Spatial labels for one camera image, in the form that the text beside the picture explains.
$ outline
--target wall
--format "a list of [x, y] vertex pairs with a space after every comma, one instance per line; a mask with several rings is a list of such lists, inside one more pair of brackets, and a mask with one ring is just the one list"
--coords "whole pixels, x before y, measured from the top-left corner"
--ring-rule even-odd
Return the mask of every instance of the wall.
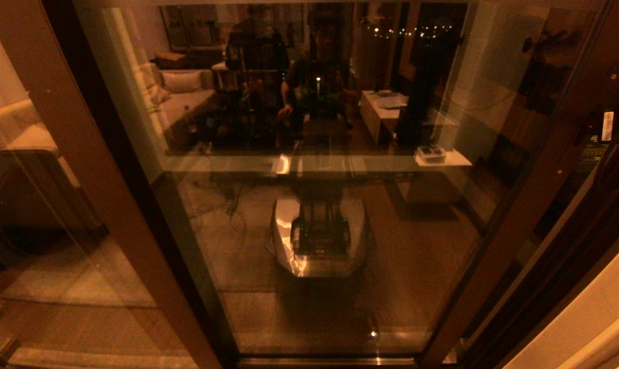
[[505, 369], [597, 367], [619, 352], [619, 254]]
[[148, 60], [158, 52], [169, 52], [171, 47], [166, 36], [159, 7], [132, 7], [132, 16], [139, 30], [139, 41]]
[[[441, 109], [459, 123], [455, 148], [474, 166], [492, 152], [511, 114], [530, 60], [530, 53], [521, 52], [523, 40], [539, 37], [548, 14], [548, 7], [508, 3], [480, 2], [469, 7], [465, 42], [455, 56]], [[487, 224], [505, 195], [494, 189], [502, 186], [482, 168], [475, 173], [471, 168], [455, 168], [447, 175], [480, 222]]]

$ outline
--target label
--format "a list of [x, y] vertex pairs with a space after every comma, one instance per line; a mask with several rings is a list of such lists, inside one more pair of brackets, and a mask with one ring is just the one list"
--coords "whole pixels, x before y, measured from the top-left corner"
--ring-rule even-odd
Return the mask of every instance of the label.
[[602, 141], [612, 140], [612, 122], [614, 121], [614, 112], [603, 113], [603, 131], [601, 133]]

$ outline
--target floor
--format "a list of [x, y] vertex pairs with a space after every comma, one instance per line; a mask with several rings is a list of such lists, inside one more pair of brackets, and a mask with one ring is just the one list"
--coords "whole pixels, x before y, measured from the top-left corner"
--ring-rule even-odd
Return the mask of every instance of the floor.
[[84, 248], [64, 238], [0, 273], [0, 338], [17, 348], [10, 363], [197, 367], [111, 235]]
[[[350, 149], [371, 149], [365, 129], [354, 122]], [[296, 278], [263, 245], [288, 186], [190, 172], [178, 190], [243, 353], [417, 352], [481, 240], [456, 206], [407, 205], [389, 181], [346, 185], [377, 248], [347, 278]]]

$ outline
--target pillow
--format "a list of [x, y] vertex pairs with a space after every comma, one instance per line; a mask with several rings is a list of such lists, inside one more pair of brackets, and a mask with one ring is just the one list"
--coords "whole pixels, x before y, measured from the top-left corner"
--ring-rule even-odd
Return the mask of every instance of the pillow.
[[154, 85], [164, 86], [164, 79], [161, 77], [159, 68], [153, 63], [146, 63], [135, 68], [138, 75], [143, 78], [146, 88], [150, 89]]
[[162, 72], [164, 88], [171, 93], [190, 93], [201, 88], [200, 71]]
[[162, 88], [159, 85], [154, 85], [150, 87], [148, 89], [148, 94], [150, 94], [150, 101], [152, 101], [154, 105], [159, 105], [163, 103], [164, 101], [169, 100], [169, 98], [171, 98], [171, 93], [169, 93], [169, 91], [164, 90], [164, 88]]

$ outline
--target hand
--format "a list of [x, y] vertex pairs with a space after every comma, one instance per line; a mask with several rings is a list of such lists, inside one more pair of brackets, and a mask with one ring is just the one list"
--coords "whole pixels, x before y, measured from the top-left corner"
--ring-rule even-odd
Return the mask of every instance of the hand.
[[292, 107], [290, 104], [284, 105], [284, 108], [280, 109], [280, 111], [277, 112], [277, 119], [279, 120], [287, 119], [287, 117], [289, 117], [289, 115], [291, 115], [291, 113], [293, 112], [294, 112], [294, 107]]

